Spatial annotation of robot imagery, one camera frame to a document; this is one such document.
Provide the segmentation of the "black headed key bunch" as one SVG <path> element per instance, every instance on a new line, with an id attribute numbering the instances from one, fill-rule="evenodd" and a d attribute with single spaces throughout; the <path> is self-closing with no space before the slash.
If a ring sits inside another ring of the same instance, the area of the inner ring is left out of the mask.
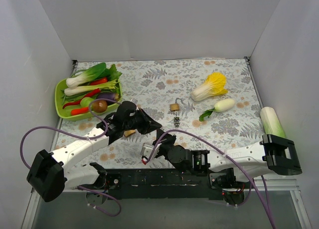
<path id="1" fill-rule="evenodd" d="M 178 128 L 180 126 L 180 118 L 175 116 L 173 119 L 174 126 Z"/>

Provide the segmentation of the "small brass padlock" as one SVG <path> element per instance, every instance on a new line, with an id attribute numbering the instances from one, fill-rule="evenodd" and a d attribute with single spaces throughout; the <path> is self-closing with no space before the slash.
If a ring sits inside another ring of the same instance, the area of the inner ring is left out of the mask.
<path id="1" fill-rule="evenodd" d="M 181 98 L 176 98 L 174 103 L 169 105 L 169 109 L 171 112 L 180 111 L 182 104 L 183 100 Z"/>

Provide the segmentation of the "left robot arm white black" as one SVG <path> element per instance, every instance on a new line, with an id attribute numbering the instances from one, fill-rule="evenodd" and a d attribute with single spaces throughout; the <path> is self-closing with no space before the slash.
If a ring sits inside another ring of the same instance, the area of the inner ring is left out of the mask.
<path id="1" fill-rule="evenodd" d="M 131 101 L 123 101 L 116 112 L 101 119 L 85 136 L 58 150 L 41 150 L 35 155 L 26 177 L 29 184 L 45 202 L 56 199 L 64 189 L 89 186 L 101 189 L 105 186 L 107 171 L 98 163 L 74 170 L 74 166 L 94 153 L 122 138 L 124 132 L 137 130 L 149 134 L 162 125 Z"/>

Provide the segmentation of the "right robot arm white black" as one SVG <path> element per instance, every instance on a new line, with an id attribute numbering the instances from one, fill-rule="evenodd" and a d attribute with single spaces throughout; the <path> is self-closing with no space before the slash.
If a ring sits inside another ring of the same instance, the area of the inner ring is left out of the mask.
<path id="1" fill-rule="evenodd" d="M 196 176 L 214 174 L 213 187 L 236 188 L 250 178 L 276 173 L 294 176 L 302 173 L 293 141 L 272 134 L 263 135 L 260 142 L 226 150 L 189 150 L 176 145 L 176 136 L 157 130 L 150 146 L 143 146 L 144 162 L 163 156 L 180 172 Z"/>

